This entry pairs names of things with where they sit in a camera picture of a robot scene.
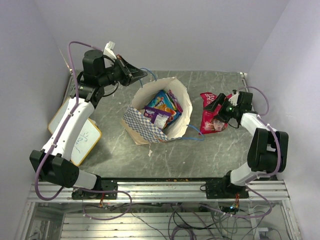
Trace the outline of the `red chips bag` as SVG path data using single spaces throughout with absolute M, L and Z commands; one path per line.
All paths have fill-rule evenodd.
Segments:
M 208 107 L 211 103 L 213 103 L 218 96 L 211 92 L 203 92 L 200 94 L 200 97 L 203 99 L 203 111 L 200 124 L 200 132 L 205 135 L 211 133 L 218 133 L 225 130 L 228 127 L 228 124 L 222 122 L 218 118 L 218 112 L 221 106 L 218 105 L 214 111 L 205 109 L 205 107 Z

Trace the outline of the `purple snack packet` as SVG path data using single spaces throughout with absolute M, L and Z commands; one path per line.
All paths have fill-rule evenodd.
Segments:
M 145 106 L 143 116 L 149 119 L 157 128 L 163 130 L 166 127 L 171 114 L 157 108 Z

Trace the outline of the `blue checkered paper bag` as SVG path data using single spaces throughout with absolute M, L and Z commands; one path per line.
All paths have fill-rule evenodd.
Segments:
M 126 109 L 121 124 L 137 145 L 173 140 L 203 141 L 190 124 L 193 106 L 185 85 L 176 77 L 143 84 Z

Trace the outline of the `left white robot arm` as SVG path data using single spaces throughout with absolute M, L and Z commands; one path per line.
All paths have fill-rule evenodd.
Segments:
M 105 97 L 105 87 L 127 87 L 148 74 L 129 64 L 120 55 L 111 57 L 97 49 L 84 53 L 82 66 L 83 70 L 75 80 L 67 109 L 53 135 L 40 151 L 33 150 L 29 156 L 36 171 L 37 193 L 39 181 L 42 180 L 62 188 L 82 188 L 91 199 L 101 195 L 99 177 L 80 170 L 71 162 L 75 143 L 89 116 L 101 98 Z

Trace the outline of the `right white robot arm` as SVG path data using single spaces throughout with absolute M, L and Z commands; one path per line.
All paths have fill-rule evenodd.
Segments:
M 205 92 L 200 96 L 203 99 L 201 134 L 221 132 L 234 119 L 238 127 L 245 128 L 252 135 L 246 163 L 205 184 L 209 198 L 243 196 L 249 182 L 285 170 L 289 135 L 265 123 L 253 110 L 251 92 L 235 90 L 229 95 Z

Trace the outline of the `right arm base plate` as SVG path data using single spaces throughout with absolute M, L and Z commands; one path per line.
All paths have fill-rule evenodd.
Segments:
M 238 186 L 222 178 L 215 178 L 200 187 L 206 194 L 207 199 L 247 199 L 249 193 L 245 186 Z

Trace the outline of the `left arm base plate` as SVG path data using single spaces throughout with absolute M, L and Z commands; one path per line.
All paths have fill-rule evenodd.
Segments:
M 102 179 L 94 186 L 94 189 L 74 189 L 71 198 L 73 200 L 115 200 L 117 198 L 118 184 L 113 180 Z

